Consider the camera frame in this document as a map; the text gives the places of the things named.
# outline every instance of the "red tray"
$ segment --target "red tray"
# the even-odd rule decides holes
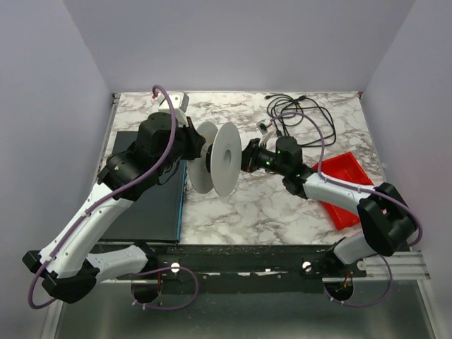
[[[322,172],[331,175],[334,178],[354,182],[356,184],[374,184],[351,152],[324,160],[322,162]],[[359,223],[359,217],[350,213],[348,210],[344,210],[329,203],[322,203],[322,205],[327,210],[338,230]]]

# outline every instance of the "white wall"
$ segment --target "white wall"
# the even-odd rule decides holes
[[[414,0],[65,0],[113,91],[363,90]]]
[[[452,2],[417,0],[364,93],[386,175],[424,223],[436,298],[452,333]]]
[[[38,338],[21,258],[88,193],[112,101],[61,0],[2,3],[0,50],[0,337]]]

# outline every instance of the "white marble tabletop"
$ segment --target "white marble tabletop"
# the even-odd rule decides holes
[[[217,126],[231,121],[242,138],[242,149],[249,140],[260,137],[256,122],[267,119],[268,93],[192,92],[187,115],[195,126],[212,121]],[[364,120],[357,93],[288,93],[306,94],[333,116],[338,139],[326,149],[325,159],[351,151],[374,184],[382,182],[379,162]],[[118,131],[137,131],[156,102],[151,93],[123,93],[107,143],[104,160],[111,153]],[[330,127],[319,112],[309,113],[322,131]],[[299,143],[319,136],[307,121],[290,129]],[[273,142],[268,143],[274,149]],[[314,165],[319,148],[305,148],[304,161]],[[240,173],[235,190],[226,198],[214,190],[201,195],[187,181],[182,213],[183,244],[332,244],[359,230],[359,225],[337,231],[328,214],[317,201],[305,201],[286,192],[282,177],[257,171]]]

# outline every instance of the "small white object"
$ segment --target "small white object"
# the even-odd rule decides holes
[[[174,107],[174,112],[176,113],[176,119],[182,126],[187,126],[188,121],[186,119],[186,110],[189,105],[189,96],[185,92],[171,92],[169,93],[169,98],[171,99],[171,103]],[[160,104],[158,107],[159,112],[170,113],[170,106],[168,102],[165,100],[165,97],[162,93],[155,98],[157,102]]]
[[[262,135],[265,136],[268,133],[268,129],[272,126],[272,123],[270,119],[265,119],[260,120],[260,122],[258,122],[256,125]]]
[[[173,273],[177,273],[177,272],[180,271],[180,270],[178,269],[178,267],[181,267],[181,266],[179,265],[179,263],[172,263],[172,264],[171,264],[171,267],[175,267],[175,268],[173,268],[171,271],[172,271]]]
[[[266,135],[262,136],[261,140],[259,140],[259,147],[267,144],[267,142],[271,139],[274,133],[275,133],[274,131],[269,131]]]
[[[367,265],[363,260],[358,261],[356,266],[358,267],[358,270],[366,270],[367,268]]]
[[[311,272],[312,267],[308,267],[311,266],[311,263],[309,261],[305,261],[302,264],[302,268],[304,269],[305,272]]]
[[[45,261],[49,261],[52,262],[53,260],[55,260],[56,256],[54,256],[53,258],[50,256],[50,254],[47,257],[42,257],[41,258],[41,262],[45,262]]]
[[[234,190],[242,165],[242,142],[237,127],[228,122],[218,131],[210,157],[213,188],[219,196]]]
[[[187,170],[191,185],[195,191],[206,194],[213,188],[212,177],[206,167],[207,148],[208,145],[213,144],[218,128],[212,122],[206,121],[199,125],[196,131],[205,138],[206,147],[203,147],[201,157],[187,162]]]

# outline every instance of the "black cable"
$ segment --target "black cable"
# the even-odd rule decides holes
[[[330,111],[328,111],[325,107],[320,106],[317,101],[311,99],[310,97],[307,97],[306,95],[301,95],[298,98],[293,98],[290,95],[279,93],[279,94],[273,94],[273,95],[267,95],[265,96],[265,99],[271,99],[273,98],[267,106],[267,115],[271,118],[274,118],[278,115],[280,115],[283,112],[286,111],[295,111],[295,112],[301,112],[305,113],[305,111],[310,109],[318,109],[320,113],[322,114],[323,118],[328,122],[328,125],[331,127],[331,133],[324,137],[324,139],[327,141],[328,139],[333,139],[332,141],[326,142],[325,146],[331,146],[336,142],[337,136],[336,136],[336,129],[334,126],[333,117],[331,116]],[[301,101],[309,100],[314,103],[315,106],[310,107],[302,107],[300,105]],[[276,119],[273,123],[275,124],[276,128],[276,135],[277,136],[290,136],[289,131],[287,130],[288,127],[295,127],[300,125],[303,122],[304,117],[301,117],[297,122],[293,124],[288,124],[287,120],[295,118],[297,115],[286,115],[284,117]],[[314,141],[310,141],[308,143],[302,144],[302,147],[310,148],[310,147],[321,147],[321,139],[316,139]]]
[[[157,186],[162,186],[165,185],[177,172],[177,170],[179,169],[179,161],[176,163],[176,167],[174,168],[174,171],[172,171],[171,175],[164,181],[164,182],[160,182],[160,178],[157,178]],[[165,173],[168,173],[170,170],[172,169],[172,165],[169,169],[167,169],[165,171]]]

